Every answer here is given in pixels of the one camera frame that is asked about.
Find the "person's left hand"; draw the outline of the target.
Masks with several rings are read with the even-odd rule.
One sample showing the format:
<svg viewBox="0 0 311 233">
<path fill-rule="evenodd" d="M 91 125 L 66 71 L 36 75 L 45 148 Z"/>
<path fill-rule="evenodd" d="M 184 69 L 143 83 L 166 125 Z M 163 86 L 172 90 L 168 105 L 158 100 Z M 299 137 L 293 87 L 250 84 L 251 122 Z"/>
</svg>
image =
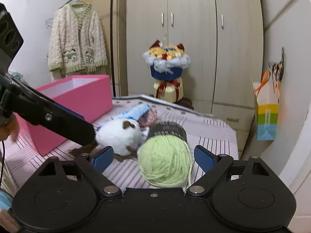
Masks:
<svg viewBox="0 0 311 233">
<path fill-rule="evenodd" d="M 6 124 L 0 127 L 0 141 L 5 141 L 10 136 L 12 141 L 16 141 L 19 133 L 19 123 L 14 114 L 11 115 L 10 119 Z"/>
</svg>

